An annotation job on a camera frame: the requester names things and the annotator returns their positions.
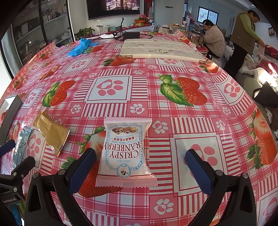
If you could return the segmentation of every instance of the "standing person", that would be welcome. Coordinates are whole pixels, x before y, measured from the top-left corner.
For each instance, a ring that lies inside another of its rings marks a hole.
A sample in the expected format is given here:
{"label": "standing person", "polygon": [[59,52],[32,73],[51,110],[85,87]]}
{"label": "standing person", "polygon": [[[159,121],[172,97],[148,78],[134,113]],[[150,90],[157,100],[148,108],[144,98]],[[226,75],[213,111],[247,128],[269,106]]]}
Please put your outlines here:
{"label": "standing person", "polygon": [[240,12],[235,21],[235,28],[231,37],[234,43],[234,52],[223,68],[232,78],[244,63],[246,55],[253,55],[255,42],[263,47],[264,42],[255,33],[255,23],[260,21],[259,15],[254,10]]}
{"label": "standing person", "polygon": [[225,38],[220,28],[209,19],[203,21],[204,28],[206,30],[204,46],[209,50],[209,55],[219,58],[224,54]]}

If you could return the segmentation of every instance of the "wall-mounted television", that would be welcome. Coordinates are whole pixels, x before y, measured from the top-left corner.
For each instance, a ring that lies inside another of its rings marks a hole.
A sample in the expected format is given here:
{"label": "wall-mounted television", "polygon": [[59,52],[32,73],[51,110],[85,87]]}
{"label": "wall-mounted television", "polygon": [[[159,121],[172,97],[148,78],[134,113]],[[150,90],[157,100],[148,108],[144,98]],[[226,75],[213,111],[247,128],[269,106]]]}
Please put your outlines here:
{"label": "wall-mounted television", "polygon": [[88,17],[140,14],[140,0],[87,0]]}

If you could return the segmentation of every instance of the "open box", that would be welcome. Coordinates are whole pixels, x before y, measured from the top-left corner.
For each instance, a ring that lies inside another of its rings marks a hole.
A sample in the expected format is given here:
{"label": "open box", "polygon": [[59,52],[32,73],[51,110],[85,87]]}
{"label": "open box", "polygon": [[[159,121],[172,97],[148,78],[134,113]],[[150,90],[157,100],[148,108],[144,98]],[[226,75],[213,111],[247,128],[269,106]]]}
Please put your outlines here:
{"label": "open box", "polygon": [[8,132],[13,123],[13,120],[22,105],[22,101],[17,95],[13,95],[5,98],[3,104],[0,107],[0,116],[4,111],[7,110],[7,113],[3,119],[3,122],[0,126],[0,145],[5,144]]}

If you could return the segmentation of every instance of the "green shirt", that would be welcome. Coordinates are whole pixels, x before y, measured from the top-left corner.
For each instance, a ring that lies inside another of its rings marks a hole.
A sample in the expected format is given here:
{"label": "green shirt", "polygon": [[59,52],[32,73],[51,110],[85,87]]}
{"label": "green shirt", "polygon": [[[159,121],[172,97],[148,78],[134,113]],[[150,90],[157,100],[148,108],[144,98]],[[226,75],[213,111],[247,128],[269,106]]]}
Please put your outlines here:
{"label": "green shirt", "polygon": [[249,16],[245,13],[240,15],[243,27],[245,31],[252,36],[254,39],[258,40],[260,37],[255,33],[255,31],[252,30],[251,20]]}

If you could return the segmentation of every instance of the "person's hand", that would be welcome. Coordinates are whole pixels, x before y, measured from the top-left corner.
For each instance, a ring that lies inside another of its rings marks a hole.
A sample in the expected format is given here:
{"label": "person's hand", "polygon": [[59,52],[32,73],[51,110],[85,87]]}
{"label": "person's hand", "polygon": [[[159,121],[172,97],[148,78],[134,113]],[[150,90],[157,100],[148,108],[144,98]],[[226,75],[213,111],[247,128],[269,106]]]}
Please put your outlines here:
{"label": "person's hand", "polygon": [[263,40],[261,40],[260,38],[258,39],[258,43],[259,43],[261,46],[263,46],[263,47],[265,46]]}

